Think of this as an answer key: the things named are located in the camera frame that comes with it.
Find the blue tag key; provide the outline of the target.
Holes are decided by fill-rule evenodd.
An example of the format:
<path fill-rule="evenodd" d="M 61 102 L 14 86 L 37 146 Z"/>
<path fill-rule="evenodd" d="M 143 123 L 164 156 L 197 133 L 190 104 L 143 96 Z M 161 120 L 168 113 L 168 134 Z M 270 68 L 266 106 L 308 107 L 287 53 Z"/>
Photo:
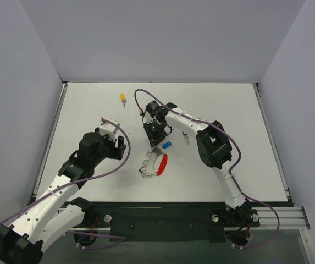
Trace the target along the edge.
<path fill-rule="evenodd" d="M 167 149 L 169 147 L 172 147 L 172 143 L 170 141 L 167 141 L 162 144 L 162 149 Z"/>

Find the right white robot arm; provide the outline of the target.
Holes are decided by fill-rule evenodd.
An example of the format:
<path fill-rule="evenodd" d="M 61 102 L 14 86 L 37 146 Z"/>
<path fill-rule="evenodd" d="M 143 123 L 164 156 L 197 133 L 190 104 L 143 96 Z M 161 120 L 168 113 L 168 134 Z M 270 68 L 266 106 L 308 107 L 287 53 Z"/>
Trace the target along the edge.
<path fill-rule="evenodd" d="M 228 209 L 226 219 L 232 226 L 243 228 L 259 226 L 257 211 L 252 209 L 250 204 L 251 199 L 244 194 L 232 174 L 235 166 L 231 165 L 228 171 L 223 169 L 223 165 L 232 160 L 231 151 L 236 143 L 224 131 L 220 122 L 210 123 L 195 119 L 183 113 L 173 103 L 159 105 L 155 100 L 139 112 L 151 147 L 157 147 L 166 139 L 169 135 L 166 128 L 179 129 L 185 137 L 193 137 L 201 161 L 213 169 L 219 181 Z"/>

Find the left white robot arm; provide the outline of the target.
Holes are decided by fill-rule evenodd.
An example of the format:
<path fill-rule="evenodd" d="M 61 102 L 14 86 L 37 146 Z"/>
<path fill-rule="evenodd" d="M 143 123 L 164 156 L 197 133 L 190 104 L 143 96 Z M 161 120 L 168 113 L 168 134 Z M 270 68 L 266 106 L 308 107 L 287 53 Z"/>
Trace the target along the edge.
<path fill-rule="evenodd" d="M 130 151 L 126 133 L 103 135 L 99 129 L 86 133 L 41 197 L 13 223 L 0 225 L 0 261 L 39 263 L 45 251 L 72 227 L 92 224 L 95 209 L 84 198 L 74 199 L 61 213 L 58 210 L 93 178 L 104 159 L 126 162 Z"/>

